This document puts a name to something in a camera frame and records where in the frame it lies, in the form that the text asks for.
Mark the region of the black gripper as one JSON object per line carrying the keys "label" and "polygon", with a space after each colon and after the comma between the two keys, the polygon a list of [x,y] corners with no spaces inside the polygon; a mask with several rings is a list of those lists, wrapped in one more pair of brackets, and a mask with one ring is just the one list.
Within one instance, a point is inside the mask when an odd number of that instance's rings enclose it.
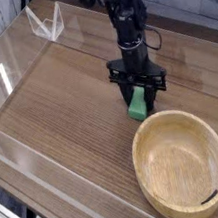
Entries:
{"label": "black gripper", "polygon": [[135,46],[121,47],[122,57],[108,61],[110,81],[118,84],[127,106],[135,86],[145,88],[146,109],[152,111],[158,90],[166,89],[166,70],[150,61],[147,46],[140,40]]}

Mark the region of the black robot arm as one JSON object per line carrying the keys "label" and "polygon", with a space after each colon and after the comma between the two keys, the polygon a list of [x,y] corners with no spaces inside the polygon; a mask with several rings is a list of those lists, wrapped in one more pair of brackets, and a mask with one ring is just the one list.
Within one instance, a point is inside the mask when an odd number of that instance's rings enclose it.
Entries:
{"label": "black robot arm", "polygon": [[143,0],[79,0],[92,8],[104,6],[117,32],[119,60],[106,65],[110,81],[118,84],[127,105],[128,115],[134,119],[146,118],[154,109],[158,91],[166,89],[166,70],[150,60],[146,31],[147,11]]}

